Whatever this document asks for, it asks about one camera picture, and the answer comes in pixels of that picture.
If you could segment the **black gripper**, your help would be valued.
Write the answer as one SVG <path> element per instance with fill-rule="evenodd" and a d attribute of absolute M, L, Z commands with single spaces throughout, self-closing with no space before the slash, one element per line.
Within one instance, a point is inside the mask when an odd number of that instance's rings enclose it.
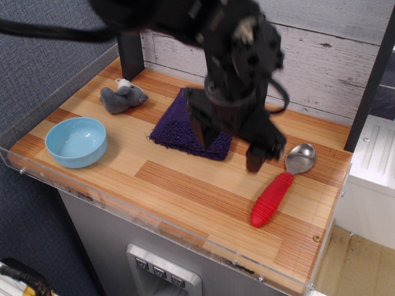
<path fill-rule="evenodd" d="M 283 97 L 284 107 L 279 110 L 265 109 L 268 84 Z M 246 168 L 250 173 L 261 169 L 267 153 L 283 153 L 286 138 L 269 116 L 287 109 L 287 92 L 273 78 L 266 79 L 246 96 L 237 96 L 236 101 L 225 97 L 209 76 L 203 89 L 185 88 L 183 96 L 192 130 L 204 149 L 208 149 L 221 132 L 251 143 L 246 152 Z"/>

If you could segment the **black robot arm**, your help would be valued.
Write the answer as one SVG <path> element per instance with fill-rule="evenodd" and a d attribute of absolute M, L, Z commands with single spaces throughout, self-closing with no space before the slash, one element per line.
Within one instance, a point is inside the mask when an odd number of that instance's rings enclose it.
<path fill-rule="evenodd" d="M 148 29 L 204 51 L 204 88 L 183 92 L 192 129 L 203 147 L 220 133 L 248 142 L 246 168 L 252 173 L 266 160 L 281 158 L 286 138 L 265 108 L 269 86 L 289 102 L 272 76 L 283 66 L 281 37 L 256 2 L 91 1 L 91 6 L 116 33 Z"/>

